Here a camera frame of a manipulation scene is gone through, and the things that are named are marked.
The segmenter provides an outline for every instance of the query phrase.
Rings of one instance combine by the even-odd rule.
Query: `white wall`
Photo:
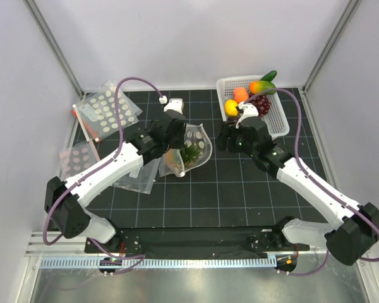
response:
[[[341,190],[379,207],[379,0],[362,1],[308,96]]]
[[[125,76],[162,88],[277,69],[305,84],[347,0],[36,0],[85,90]],[[125,87],[145,87],[127,83]]]
[[[14,302],[77,99],[23,1],[0,1],[0,303]]]

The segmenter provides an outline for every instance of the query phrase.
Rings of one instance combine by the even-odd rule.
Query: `lemon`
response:
[[[236,117],[239,112],[237,110],[238,103],[232,99],[229,99],[225,103],[225,113],[228,117]]]

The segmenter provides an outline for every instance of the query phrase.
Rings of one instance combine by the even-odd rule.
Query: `grid table surface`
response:
[[[300,95],[289,88],[302,108],[303,127],[299,154],[305,163],[325,179],[324,169]],[[222,125],[216,90],[183,90],[163,92],[168,98],[184,100],[184,115],[190,124],[203,123],[212,143]],[[143,113],[139,122],[126,128],[132,132],[144,128],[162,112],[155,92],[126,93]],[[284,143],[293,147],[297,112],[290,98],[279,94],[290,132]],[[100,158],[118,146],[118,133],[97,145]],[[75,144],[83,141],[79,128]],[[183,178],[173,175],[156,177],[150,194],[139,194],[110,186],[88,207],[92,213],[111,218],[121,228],[129,227],[230,227],[273,225],[287,215],[305,221],[325,222],[325,219],[306,200],[285,184],[259,171],[246,155],[217,151],[201,167],[191,170]]]

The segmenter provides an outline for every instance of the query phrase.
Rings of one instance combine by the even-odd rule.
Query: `transparent plastic bag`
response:
[[[92,93],[76,104],[83,126],[93,139],[101,140],[118,131],[114,104],[115,89],[116,85],[108,82],[98,93]],[[122,92],[118,93],[118,98],[122,127],[126,128],[138,122],[137,116],[141,114],[141,109]]]
[[[118,179],[113,186],[142,194],[150,194],[159,163],[160,159],[154,159],[145,166],[142,166],[138,172],[131,172],[128,175],[124,175]]]
[[[163,155],[159,166],[161,177],[169,174],[183,177],[187,171],[205,164],[210,159],[212,143],[202,124],[187,124],[184,140],[185,148],[182,151],[169,150]]]
[[[85,141],[59,153],[61,180],[73,177],[96,164],[96,152],[96,150],[92,149],[90,143]]]

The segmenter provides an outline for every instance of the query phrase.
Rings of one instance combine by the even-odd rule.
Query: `white basket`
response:
[[[244,87],[248,90],[248,85],[253,81],[258,81],[262,76],[238,76],[219,79],[216,82],[217,96],[219,99],[220,111],[222,112],[223,121],[227,120],[224,110],[225,102],[233,98],[233,90],[236,87]],[[289,132],[289,124],[285,116],[284,109],[280,103],[278,94],[267,95],[271,102],[271,108],[267,115],[262,117],[262,120],[267,123],[268,132],[273,139],[280,136],[285,136]]]

